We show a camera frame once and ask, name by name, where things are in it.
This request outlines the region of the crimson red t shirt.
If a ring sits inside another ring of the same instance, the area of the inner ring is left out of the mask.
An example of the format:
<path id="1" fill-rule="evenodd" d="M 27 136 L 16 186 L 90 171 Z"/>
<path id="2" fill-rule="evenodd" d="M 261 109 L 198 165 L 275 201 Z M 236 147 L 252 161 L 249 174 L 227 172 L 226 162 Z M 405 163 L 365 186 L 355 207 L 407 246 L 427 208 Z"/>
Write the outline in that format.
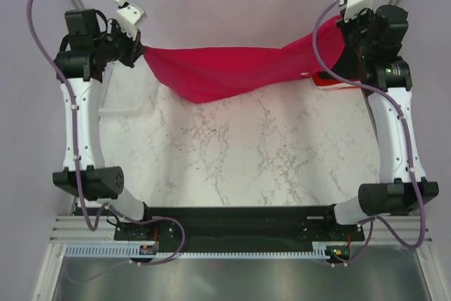
<path id="1" fill-rule="evenodd" d="M 282 48 L 147 47 L 144 59 L 155 78 L 179 97 L 203 104 L 278 82 L 312 78 L 323 69 L 306 35 Z"/>

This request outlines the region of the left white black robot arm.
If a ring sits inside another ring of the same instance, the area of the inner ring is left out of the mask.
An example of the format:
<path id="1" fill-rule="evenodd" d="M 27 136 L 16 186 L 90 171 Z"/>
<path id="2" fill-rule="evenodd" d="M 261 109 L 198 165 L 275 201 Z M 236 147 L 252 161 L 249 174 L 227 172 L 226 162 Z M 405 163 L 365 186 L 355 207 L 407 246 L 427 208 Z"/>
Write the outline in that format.
<path id="1" fill-rule="evenodd" d="M 154 234 L 154 222 L 144 216 L 146 204 L 125 188 L 119 166 L 106 166 L 99 133 L 103 73 L 109 63 L 133 68 L 146 49 L 138 25 L 146 17 L 136 5 L 126 4 L 112 19 L 96 9 L 67 11 L 67 35 L 54 59 L 61 81 L 66 117 L 66 153 L 62 171 L 53 183 L 79 200 L 84 216 L 87 202 L 100 203 L 124 221 L 140 240 Z"/>

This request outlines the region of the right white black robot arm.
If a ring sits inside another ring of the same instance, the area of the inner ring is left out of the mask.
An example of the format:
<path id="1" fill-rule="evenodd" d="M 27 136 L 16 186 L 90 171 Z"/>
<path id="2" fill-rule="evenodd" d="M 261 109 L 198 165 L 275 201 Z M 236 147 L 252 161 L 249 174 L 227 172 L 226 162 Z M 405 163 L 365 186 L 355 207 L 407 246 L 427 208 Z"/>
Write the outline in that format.
<path id="1" fill-rule="evenodd" d="M 348 225 L 371 218 L 388 222 L 384 215 L 407 215 L 418 211 L 419 236 L 408 243 L 418 248 L 426 235 L 425 204 L 439 193 L 421 164 L 412 123 L 412 74 L 400 56 L 402 40 L 409 27 L 408 13 L 393 5 L 376 10 L 365 6 L 348 18 L 344 11 L 337 25 L 345 46 L 357 57 L 357 70 L 380 154 L 378 183 L 360 185 L 356 197 L 335 205 L 335 216 L 323 222 L 324 235 L 339 240 Z"/>

